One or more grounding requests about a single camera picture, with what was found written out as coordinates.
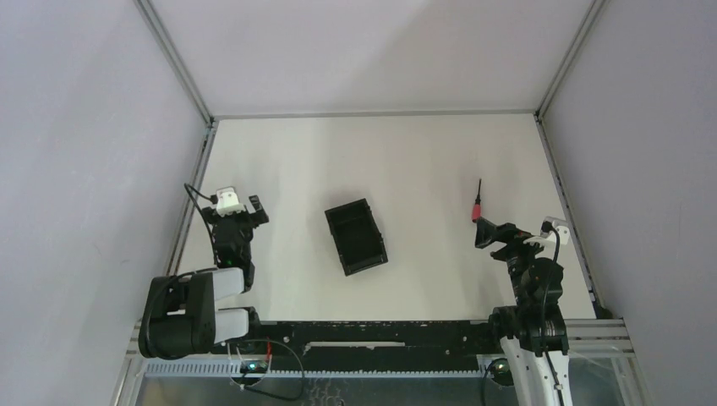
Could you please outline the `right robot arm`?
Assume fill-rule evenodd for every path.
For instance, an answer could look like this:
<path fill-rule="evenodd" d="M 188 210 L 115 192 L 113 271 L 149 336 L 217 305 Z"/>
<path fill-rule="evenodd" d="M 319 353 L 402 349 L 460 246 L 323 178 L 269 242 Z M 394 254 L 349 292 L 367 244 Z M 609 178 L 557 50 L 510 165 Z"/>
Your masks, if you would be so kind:
<path fill-rule="evenodd" d="M 503 357 L 492 361 L 484 376 L 515 388 L 521 405 L 570 405 L 569 342 L 559 300 L 564 268 L 558 259 L 571 238 L 568 226 L 547 217 L 538 234 L 513 223 L 474 219 L 474 245 L 506 265 L 516 300 L 494 308 L 489 340 Z"/>

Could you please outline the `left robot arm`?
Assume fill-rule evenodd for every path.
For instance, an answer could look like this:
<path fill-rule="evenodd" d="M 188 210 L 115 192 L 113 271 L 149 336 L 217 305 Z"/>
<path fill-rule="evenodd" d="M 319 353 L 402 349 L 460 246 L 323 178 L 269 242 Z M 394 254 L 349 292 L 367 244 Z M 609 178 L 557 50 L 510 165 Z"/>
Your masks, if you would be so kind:
<path fill-rule="evenodd" d="M 217 304 L 246 294 L 254 284 L 251 242 L 254 230 L 269 217 L 258 196 L 251 195 L 249 202 L 251 211 L 221 193 L 213 207 L 202 209 L 216 257 L 213 267 L 152 279 L 138 336 L 147 359 L 207 354 L 230 340 L 245 353 L 262 346 L 265 332 L 253 307 L 221 309 Z"/>

